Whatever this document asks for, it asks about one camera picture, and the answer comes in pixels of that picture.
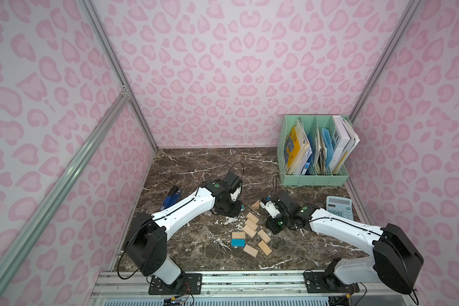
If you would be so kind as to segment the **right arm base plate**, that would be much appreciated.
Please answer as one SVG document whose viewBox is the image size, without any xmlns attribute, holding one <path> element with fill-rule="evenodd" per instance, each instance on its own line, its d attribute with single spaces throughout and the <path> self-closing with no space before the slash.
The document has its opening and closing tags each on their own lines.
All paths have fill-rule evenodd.
<svg viewBox="0 0 459 306">
<path fill-rule="evenodd" d="M 340 293 L 342 295 L 353 295 L 360 292 L 357 283 L 344 284 L 334 274 L 326 272 L 313 272 L 306 270 L 303 273 L 304 283 L 307 293 L 332 294 Z"/>
</svg>

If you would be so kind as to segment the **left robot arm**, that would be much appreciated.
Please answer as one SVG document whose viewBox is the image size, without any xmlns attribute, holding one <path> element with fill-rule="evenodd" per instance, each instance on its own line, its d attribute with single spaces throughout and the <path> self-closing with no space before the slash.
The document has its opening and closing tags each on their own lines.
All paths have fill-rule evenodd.
<svg viewBox="0 0 459 306">
<path fill-rule="evenodd" d="M 202 182 L 196 191 L 173 206 L 155 214 L 136 215 L 126 236 L 122 253 L 145 276 L 154 276 L 168 286 L 182 283 L 182 269 L 169 257 L 167 243 L 187 223 L 205 212 L 237 217 L 243 182 L 229 171 L 224 178 Z"/>
</svg>

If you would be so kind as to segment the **wooden block top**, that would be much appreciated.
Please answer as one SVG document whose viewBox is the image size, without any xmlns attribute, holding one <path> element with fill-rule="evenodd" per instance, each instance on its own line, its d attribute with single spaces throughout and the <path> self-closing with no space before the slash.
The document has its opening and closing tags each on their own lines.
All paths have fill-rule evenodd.
<svg viewBox="0 0 459 306">
<path fill-rule="evenodd" d="M 252 214 L 252 213 L 248 213 L 248 214 L 246 215 L 246 218 L 247 218 L 249 221 L 253 222 L 254 224 L 258 224 L 259 221 L 260 221 L 260 220 L 259 220 L 254 214 Z"/>
</svg>

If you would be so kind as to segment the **wooden triangle block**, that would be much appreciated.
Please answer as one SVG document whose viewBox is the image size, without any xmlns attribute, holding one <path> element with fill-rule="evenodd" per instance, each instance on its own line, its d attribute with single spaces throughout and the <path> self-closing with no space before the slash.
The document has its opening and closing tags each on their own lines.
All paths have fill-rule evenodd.
<svg viewBox="0 0 459 306">
<path fill-rule="evenodd" d="M 254 210 L 259 210 L 259 209 L 260 209 L 260 203 L 261 203 L 260 200 L 254 202 L 254 203 L 251 205 L 251 208 L 254 209 Z"/>
</svg>

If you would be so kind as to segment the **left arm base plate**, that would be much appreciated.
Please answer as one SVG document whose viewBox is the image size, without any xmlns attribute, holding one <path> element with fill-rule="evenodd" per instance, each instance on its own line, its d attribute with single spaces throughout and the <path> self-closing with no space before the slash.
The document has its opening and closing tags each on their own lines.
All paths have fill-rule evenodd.
<svg viewBox="0 0 459 306">
<path fill-rule="evenodd" d="M 189 293 L 199 295 L 201 293 L 202 274 L 183 272 L 172 283 L 164 283 L 154 276 L 150 281 L 149 295 L 182 295 Z"/>
</svg>

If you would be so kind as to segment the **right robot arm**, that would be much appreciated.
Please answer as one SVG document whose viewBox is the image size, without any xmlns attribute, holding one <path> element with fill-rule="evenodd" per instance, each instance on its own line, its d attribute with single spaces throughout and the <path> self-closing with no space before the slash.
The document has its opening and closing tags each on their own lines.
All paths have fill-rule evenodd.
<svg viewBox="0 0 459 306">
<path fill-rule="evenodd" d="M 262 198 L 260 207 L 269 213 L 265 226 L 274 235 L 285 229 L 304 229 L 366 253 L 352 260 L 335 258 L 323 272 L 304 272 L 309 293 L 353 294 L 360 290 L 359 283 L 383 283 L 397 293 L 413 294 L 424 259 L 400 227 L 362 224 L 315 204 L 301 206 L 284 191 Z"/>
</svg>

